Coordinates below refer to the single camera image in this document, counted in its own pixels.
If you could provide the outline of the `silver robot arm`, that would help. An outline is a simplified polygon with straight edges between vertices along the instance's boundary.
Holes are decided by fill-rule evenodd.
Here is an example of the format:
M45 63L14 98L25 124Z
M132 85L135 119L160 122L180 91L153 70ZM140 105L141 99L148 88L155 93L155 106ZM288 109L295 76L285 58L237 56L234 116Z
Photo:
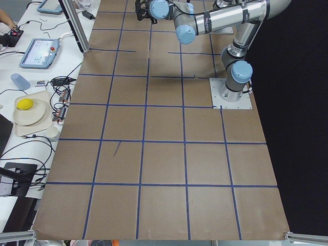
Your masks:
M280 0L215 1L212 10L195 13L192 4L187 2L149 1L146 12L150 18L172 20L177 39L185 45L198 35L236 30L233 41L221 54L228 77L219 88L220 97L234 103L241 99L244 86L251 79L253 69L244 58L259 28L290 3Z

